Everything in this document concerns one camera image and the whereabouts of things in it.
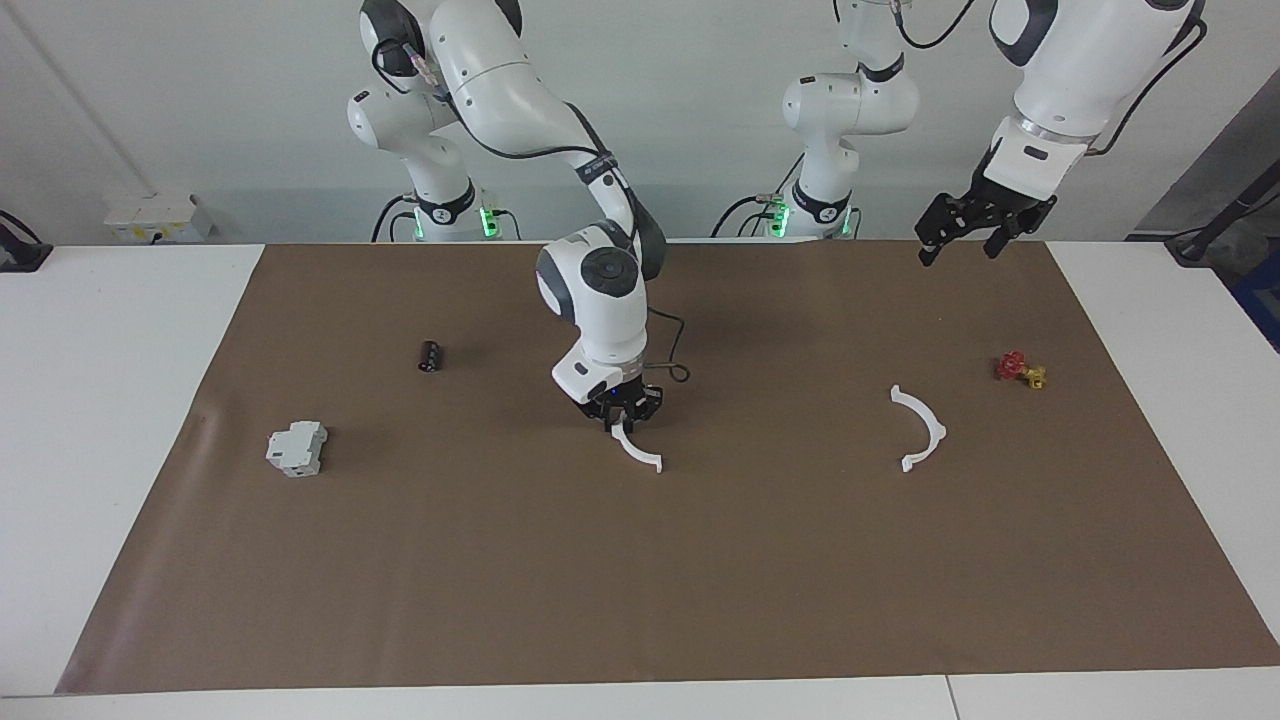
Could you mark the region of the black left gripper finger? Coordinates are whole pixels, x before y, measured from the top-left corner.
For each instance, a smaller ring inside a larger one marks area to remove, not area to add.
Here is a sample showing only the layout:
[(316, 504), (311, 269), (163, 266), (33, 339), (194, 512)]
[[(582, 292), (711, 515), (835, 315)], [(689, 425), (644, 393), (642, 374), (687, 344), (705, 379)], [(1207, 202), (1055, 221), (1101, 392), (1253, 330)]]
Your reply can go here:
[(923, 266), (932, 266), (947, 243), (970, 233), (970, 205), (968, 196), (950, 193), (940, 193), (931, 201), (915, 224)]
[(1039, 228), (1043, 222), (1041, 210), (1024, 210), (1007, 215), (986, 241), (986, 256), (996, 259), (1019, 236)]

